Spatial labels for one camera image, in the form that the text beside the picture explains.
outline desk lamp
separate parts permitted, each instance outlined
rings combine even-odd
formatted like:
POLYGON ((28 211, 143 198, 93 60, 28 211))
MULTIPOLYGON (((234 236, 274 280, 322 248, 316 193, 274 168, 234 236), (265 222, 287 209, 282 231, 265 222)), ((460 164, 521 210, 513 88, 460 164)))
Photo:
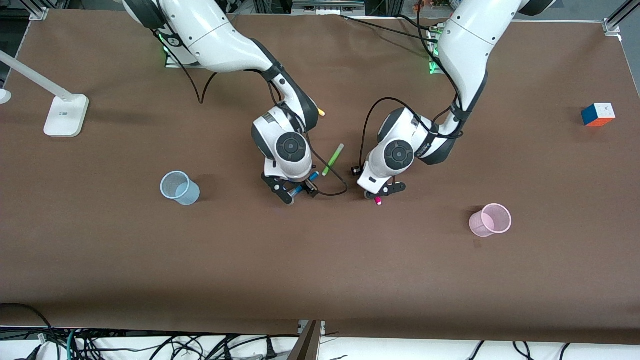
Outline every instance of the desk lamp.
MULTIPOLYGON (((89 107, 89 99, 86 96, 71 94, 3 51, 0 51, 0 61, 56 96, 51 104, 47 122, 44 124, 45 134, 53 137, 71 138, 80 133, 86 109, 89 107)), ((0 94, 0 98, 7 102, 11 98, 11 93, 4 91, 3 94, 0 94)))

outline table surface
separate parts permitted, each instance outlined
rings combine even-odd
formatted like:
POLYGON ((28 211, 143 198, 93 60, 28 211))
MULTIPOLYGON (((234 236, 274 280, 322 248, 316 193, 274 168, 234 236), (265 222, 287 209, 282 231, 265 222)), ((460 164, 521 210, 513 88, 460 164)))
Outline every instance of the table surface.
MULTIPOLYGON (((312 143, 327 158, 345 144, 344 176, 377 99, 432 117, 453 98, 418 40, 336 16, 235 25, 327 112, 312 143)), ((342 197, 283 205, 250 138, 272 107, 262 78, 222 74, 199 105, 126 13, 52 11, 19 59, 91 100, 77 138, 43 134, 51 95, 19 74, 0 107, 0 300, 54 325, 274 333, 322 318, 343 336, 640 340, 640 99, 599 24, 512 24, 451 157, 414 164, 382 206, 351 178, 342 197), (593 102, 618 118, 584 127, 593 102), (160 194, 177 169, 200 186, 192 206, 160 194), (480 240, 467 221, 491 202, 513 226, 480 240)), ((210 74, 191 73, 200 88, 210 74)), ((366 151, 395 108, 373 113, 366 151)))

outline pink cup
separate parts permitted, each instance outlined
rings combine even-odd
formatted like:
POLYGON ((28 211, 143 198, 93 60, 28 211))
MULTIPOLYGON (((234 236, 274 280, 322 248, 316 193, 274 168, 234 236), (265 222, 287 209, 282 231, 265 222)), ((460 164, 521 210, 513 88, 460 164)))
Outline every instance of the pink cup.
POLYGON ((511 213, 500 204, 489 204, 471 216, 469 227, 481 238, 504 234, 511 227, 511 213))

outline green marker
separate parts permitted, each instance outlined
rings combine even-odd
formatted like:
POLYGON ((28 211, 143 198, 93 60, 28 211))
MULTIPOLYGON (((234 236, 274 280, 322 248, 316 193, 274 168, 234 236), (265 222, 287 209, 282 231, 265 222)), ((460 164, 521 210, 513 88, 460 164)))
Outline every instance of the green marker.
POLYGON ((338 146, 338 149, 335 151, 335 153, 331 157, 331 160, 329 160, 329 166, 324 168, 324 171, 322 171, 322 176, 326 176, 327 174, 329 174, 329 170, 331 170, 330 167, 333 167, 333 164, 335 163, 336 160, 338 160, 338 156, 340 156, 340 153, 342 152, 343 149, 344 149, 344 144, 342 143, 340 144, 340 146, 338 146))

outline white floor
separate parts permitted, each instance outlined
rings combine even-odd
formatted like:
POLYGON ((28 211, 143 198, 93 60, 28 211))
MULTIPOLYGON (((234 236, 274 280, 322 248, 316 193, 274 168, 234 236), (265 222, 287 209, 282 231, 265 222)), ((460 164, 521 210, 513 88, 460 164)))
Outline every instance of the white floor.
MULTIPOLYGON (((253 336, 241 337, 230 345, 250 338, 253 336)), ((142 349, 157 347, 166 339, 166 337, 110 338, 99 339, 95 343, 100 348, 142 349)), ((206 336, 199 339, 204 348, 204 354, 206 355, 208 349, 213 348, 222 339, 223 336, 206 336)), ((286 353, 291 351, 295 342, 296 338, 275 338, 274 350, 279 354, 286 353)), ((343 356, 347 356, 346 360, 467 360, 478 344, 477 341, 367 338, 323 338, 321 343, 318 360, 335 360, 343 356)), ((38 340, 0 341, 0 360, 25 359, 38 344, 40 344, 38 340)), ((562 346, 563 344, 559 343, 529 343, 531 357, 535 360, 558 360, 562 346)), ((154 349, 150 349, 142 352, 108 352, 103 355, 106 360, 148 360, 153 352, 154 349)), ((168 360, 171 352, 171 347, 164 347, 155 359, 168 360)), ((243 345, 231 350, 231 353, 234 359, 264 355, 266 342, 260 340, 243 345)), ((61 358, 65 359, 66 356, 66 352, 62 351, 61 358)), ((199 356, 193 352, 183 353, 177 357, 180 360, 197 360, 198 358, 199 356)), ((476 357, 476 360, 484 359, 523 360, 524 357, 514 350, 510 342, 488 341, 476 357)), ((640 346, 571 344, 564 355, 564 360, 603 359, 638 360, 640 346)), ((56 348, 52 343, 42 347, 38 360, 57 360, 56 348)))

